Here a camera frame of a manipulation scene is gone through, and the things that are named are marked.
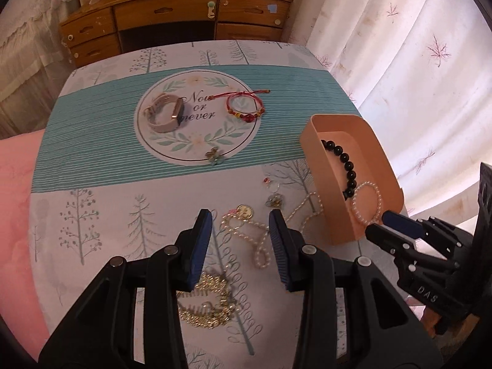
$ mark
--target white curtain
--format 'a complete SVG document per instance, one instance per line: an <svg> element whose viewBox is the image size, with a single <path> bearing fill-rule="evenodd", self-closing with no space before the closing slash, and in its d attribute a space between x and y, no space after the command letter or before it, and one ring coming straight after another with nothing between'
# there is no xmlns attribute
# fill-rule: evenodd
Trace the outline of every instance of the white curtain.
<svg viewBox="0 0 492 369"><path fill-rule="evenodd" d="M492 162L492 33L473 0L294 0L284 40L306 45L371 125L410 215L474 189Z"/></svg>

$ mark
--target green flower charm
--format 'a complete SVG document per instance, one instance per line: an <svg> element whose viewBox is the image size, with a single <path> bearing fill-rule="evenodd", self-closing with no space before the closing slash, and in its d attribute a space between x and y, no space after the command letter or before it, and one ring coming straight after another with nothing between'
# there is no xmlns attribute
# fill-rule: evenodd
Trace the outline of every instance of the green flower charm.
<svg viewBox="0 0 492 369"><path fill-rule="evenodd" d="M224 156L220 155L220 153L218 152L218 147L214 147L213 149L211 149L208 153L205 154L205 156L206 158L208 158L208 161L211 165L221 164L224 160Z"/></svg>

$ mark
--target pink pillow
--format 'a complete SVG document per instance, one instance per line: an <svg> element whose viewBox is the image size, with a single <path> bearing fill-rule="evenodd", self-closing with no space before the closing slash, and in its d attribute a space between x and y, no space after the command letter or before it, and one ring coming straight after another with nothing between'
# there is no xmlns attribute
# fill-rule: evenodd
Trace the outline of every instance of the pink pillow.
<svg viewBox="0 0 492 369"><path fill-rule="evenodd" d="M0 140L0 315L35 360L49 337L29 254L29 199L43 133Z"/></svg>

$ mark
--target gold coin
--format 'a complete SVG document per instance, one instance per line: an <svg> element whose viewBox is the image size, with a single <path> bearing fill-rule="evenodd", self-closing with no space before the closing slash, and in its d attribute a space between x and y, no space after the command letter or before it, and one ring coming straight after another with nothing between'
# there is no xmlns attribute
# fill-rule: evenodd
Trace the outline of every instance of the gold coin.
<svg viewBox="0 0 492 369"><path fill-rule="evenodd" d="M253 217L253 208L249 205L239 205L237 215L241 219L251 219Z"/></svg>

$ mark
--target bracelet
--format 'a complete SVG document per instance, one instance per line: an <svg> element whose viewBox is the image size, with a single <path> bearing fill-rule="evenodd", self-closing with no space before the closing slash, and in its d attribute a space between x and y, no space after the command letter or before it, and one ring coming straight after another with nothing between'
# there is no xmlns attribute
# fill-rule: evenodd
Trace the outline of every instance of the bracelet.
<svg viewBox="0 0 492 369"><path fill-rule="evenodd" d="M321 143L323 143L325 150L333 151L333 154L340 157L340 161L347 171L347 188L343 191L343 197L347 201L348 198L352 198L355 195L355 188L357 187L357 182L355 181L357 174L354 171L354 163L350 161L348 154L344 153L343 148L335 145L334 141L321 140Z"/></svg>
<svg viewBox="0 0 492 369"><path fill-rule="evenodd" d="M166 104L174 103L174 109L168 122L156 123L156 113L162 111L162 107ZM185 102L183 98L174 94L162 93L159 94L152 104L144 109L144 116L147 118L149 127L157 133L168 133L176 130L181 124Z"/></svg>
<svg viewBox="0 0 492 369"><path fill-rule="evenodd" d="M262 114L265 113L265 107L263 105L263 101L255 93L270 93L270 90L233 91L230 93L222 93L215 96L210 96L208 99L213 100L215 98L229 96L227 97L227 100L225 102L225 108L227 109L227 112L230 113L231 115L234 115L236 118L242 119L244 122L251 123L256 118L259 118ZM250 112L250 113L244 113L233 109L231 107L230 102L234 97L238 97L238 96L248 96L253 98L253 100L255 100L255 103L257 103L257 105L259 105L260 108L257 109L255 112Z"/></svg>
<svg viewBox="0 0 492 369"><path fill-rule="evenodd" d="M371 186L374 189L374 191L376 192L377 209L376 209L375 215L371 218L371 220L364 219L362 217L361 213L359 212L359 210L357 209L357 205L356 205L357 192L365 186ZM382 205L383 205L383 202L382 202L382 198L381 198L381 193L379 192L379 187L377 186L376 183L373 183L372 181L365 181L361 185L357 186L357 188L355 189L355 192L354 192L354 198L352 198L352 210L354 212L355 218L357 219L357 221L360 224L362 224L364 226L369 226L369 225L372 225L373 223L377 223L377 221L379 220L379 217L381 216Z"/></svg>
<svg viewBox="0 0 492 369"><path fill-rule="evenodd" d="M218 307L207 301L198 309L185 308L179 301L180 297L191 297L196 294L208 295L208 291L218 294ZM232 319L232 315L240 309L239 304L232 300L232 293L227 280L222 276L210 275L205 272L201 274L200 281L195 285L195 289L191 293L177 291L176 295L178 297L180 319L195 327L213 329L217 326L225 325Z"/></svg>

